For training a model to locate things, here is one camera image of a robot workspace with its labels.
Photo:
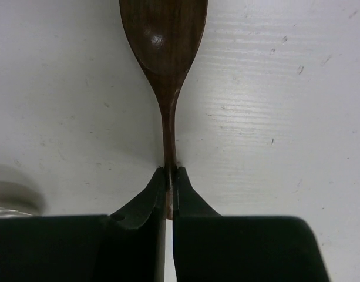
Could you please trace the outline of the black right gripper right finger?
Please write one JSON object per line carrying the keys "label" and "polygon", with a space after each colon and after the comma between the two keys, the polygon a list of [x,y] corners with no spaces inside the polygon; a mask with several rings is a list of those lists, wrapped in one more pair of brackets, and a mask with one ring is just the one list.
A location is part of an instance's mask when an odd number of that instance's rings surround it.
{"label": "black right gripper right finger", "polygon": [[210,223],[218,214],[192,187],[185,167],[177,169],[173,195],[173,257],[177,281],[211,281]]}

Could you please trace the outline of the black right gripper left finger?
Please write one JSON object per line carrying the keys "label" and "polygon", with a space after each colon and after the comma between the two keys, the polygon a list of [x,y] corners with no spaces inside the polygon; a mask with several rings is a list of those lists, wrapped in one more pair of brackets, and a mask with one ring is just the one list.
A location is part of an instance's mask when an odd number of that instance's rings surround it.
{"label": "black right gripper left finger", "polygon": [[164,280],[165,184],[164,169],[156,169],[143,191],[110,215],[109,265],[117,281]]}

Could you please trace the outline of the silver round spoon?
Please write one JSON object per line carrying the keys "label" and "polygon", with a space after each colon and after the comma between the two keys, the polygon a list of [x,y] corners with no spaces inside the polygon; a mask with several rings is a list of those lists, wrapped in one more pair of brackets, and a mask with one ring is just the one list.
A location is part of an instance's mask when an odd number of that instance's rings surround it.
{"label": "silver round spoon", "polygon": [[0,164],[0,218],[41,216],[45,209],[42,189],[19,170]]}

